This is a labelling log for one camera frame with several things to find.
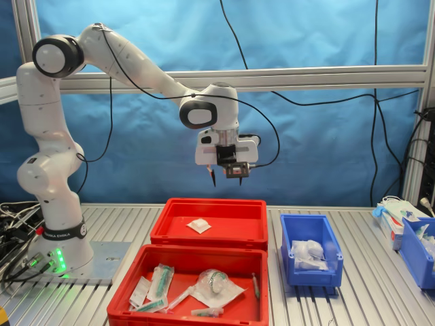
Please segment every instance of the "slatted metal surface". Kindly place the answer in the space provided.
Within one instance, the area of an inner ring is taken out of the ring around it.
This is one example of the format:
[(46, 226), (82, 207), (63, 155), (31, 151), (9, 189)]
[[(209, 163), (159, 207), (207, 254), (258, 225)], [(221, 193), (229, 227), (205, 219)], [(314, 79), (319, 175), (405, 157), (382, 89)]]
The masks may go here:
[[(106, 307), (162, 205), (85, 204), (88, 236), (129, 241), (130, 251), (112, 286), (13, 284), (0, 294), (11, 325), (108, 325)], [(325, 214), (338, 238), (345, 267), (336, 295), (316, 287), (289, 287), (280, 253), (281, 213)], [(421, 291), (401, 256), (388, 249), (369, 209), (268, 207), (269, 320), (271, 325), (435, 325), (435, 291)]]

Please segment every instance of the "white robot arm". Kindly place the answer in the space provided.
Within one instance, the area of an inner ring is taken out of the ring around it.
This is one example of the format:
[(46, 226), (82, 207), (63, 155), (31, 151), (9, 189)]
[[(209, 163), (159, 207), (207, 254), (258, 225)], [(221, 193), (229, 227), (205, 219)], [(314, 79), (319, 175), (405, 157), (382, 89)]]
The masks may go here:
[(199, 132), (195, 161), (224, 168), (227, 178), (249, 176), (249, 163), (258, 159), (259, 137), (239, 135), (238, 102), (234, 88), (212, 84), (192, 90), (160, 70), (142, 51), (101, 23), (88, 26), (79, 37), (55, 35), (39, 41), (33, 62), (17, 71), (18, 102), (24, 129), (34, 136), (39, 152), (18, 170), (18, 182), (41, 204), (42, 237), (29, 247), (29, 257), (53, 261), (47, 274), (59, 275), (86, 265), (92, 249), (78, 195), (67, 178), (80, 166), (83, 149), (69, 134), (60, 101), (60, 79), (91, 64), (114, 79), (139, 88), (153, 88), (179, 105), (181, 122)]

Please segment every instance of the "blue backdrop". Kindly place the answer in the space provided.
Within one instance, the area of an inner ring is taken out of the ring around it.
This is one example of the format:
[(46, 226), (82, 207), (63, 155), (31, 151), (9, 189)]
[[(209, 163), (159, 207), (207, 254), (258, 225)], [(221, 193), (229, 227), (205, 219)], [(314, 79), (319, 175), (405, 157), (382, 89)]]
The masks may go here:
[[(371, 65), (374, 0), (224, 1), (249, 68)], [(78, 35), (86, 25), (104, 22), (138, 45), (166, 71), (242, 69), (237, 45), (218, 0), (210, 1), (38, 1), (43, 35)], [(379, 4), (380, 65), (421, 64), (428, 0), (384, 0)], [(10, 6), (9, 1), (0, 3)], [(13, 20), (0, 31), (13, 35)], [(16, 69), (7, 57), (0, 69)], [(409, 92), (379, 90), (379, 98)], [(283, 92), (295, 101), (331, 101), (372, 90)], [(84, 202), (164, 202), (173, 196), (259, 198), (268, 204), (367, 206), (374, 172), (370, 150), (371, 98), (316, 107), (297, 107), (271, 93), (240, 93), (263, 110), (281, 138), (279, 159), (238, 180), (217, 174), (214, 188), (206, 169), (194, 164), (196, 131), (185, 128), (177, 107), (143, 94), (114, 95), (114, 133), (106, 156), (90, 165), (80, 196)], [(93, 159), (109, 132), (108, 95), (63, 95), (70, 132)], [(381, 103), (389, 144), (403, 156), (411, 134), (417, 95)], [(255, 111), (240, 106), (241, 132), (262, 137), (259, 162), (275, 155), (273, 130)], [(0, 107), (0, 200), (31, 198), (19, 187), (16, 170), (37, 151), (25, 134), (16, 103)], [(379, 164), (375, 199), (398, 176), (379, 121), (375, 149)], [(84, 166), (70, 177), (78, 189)]]

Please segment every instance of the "red plastic bin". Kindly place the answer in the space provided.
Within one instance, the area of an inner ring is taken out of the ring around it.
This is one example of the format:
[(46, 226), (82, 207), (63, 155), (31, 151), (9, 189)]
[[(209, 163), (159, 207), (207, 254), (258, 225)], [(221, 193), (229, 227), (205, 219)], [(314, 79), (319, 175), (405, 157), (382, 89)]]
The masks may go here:
[[(151, 280), (154, 268), (160, 263), (175, 268), (168, 292), (169, 302), (189, 286), (194, 285), (199, 274), (210, 268), (227, 273), (235, 284), (246, 291), (224, 306), (224, 313), (220, 318), (191, 316), (191, 310), (207, 308), (191, 296), (174, 308), (174, 314), (128, 311), (128, 300), (139, 279), (144, 276)], [(256, 273), (258, 279), (259, 300), (254, 293), (252, 272)], [(109, 324), (111, 326), (267, 326), (267, 278), (267, 255), (264, 251), (145, 245), (139, 250), (107, 307)]]
[[(199, 218), (211, 225), (202, 234), (186, 226)], [(150, 236), (152, 244), (267, 251), (266, 202), (171, 198)]]

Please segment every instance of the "blue storage box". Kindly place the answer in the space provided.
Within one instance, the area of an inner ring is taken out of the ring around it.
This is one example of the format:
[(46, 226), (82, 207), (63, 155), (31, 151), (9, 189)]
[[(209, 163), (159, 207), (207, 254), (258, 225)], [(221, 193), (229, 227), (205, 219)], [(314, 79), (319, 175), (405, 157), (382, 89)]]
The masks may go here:
[[(281, 214), (283, 244), (281, 253), (289, 285), (339, 287), (343, 254), (325, 215)], [(324, 249), (329, 270), (302, 270), (294, 267), (293, 240), (314, 240)]]
[(422, 289), (435, 289), (434, 259), (415, 235), (415, 231), (420, 227), (429, 224), (425, 233), (435, 236), (435, 219), (432, 217), (420, 217), (419, 219), (418, 222), (403, 219), (404, 229), (400, 254), (417, 285)]

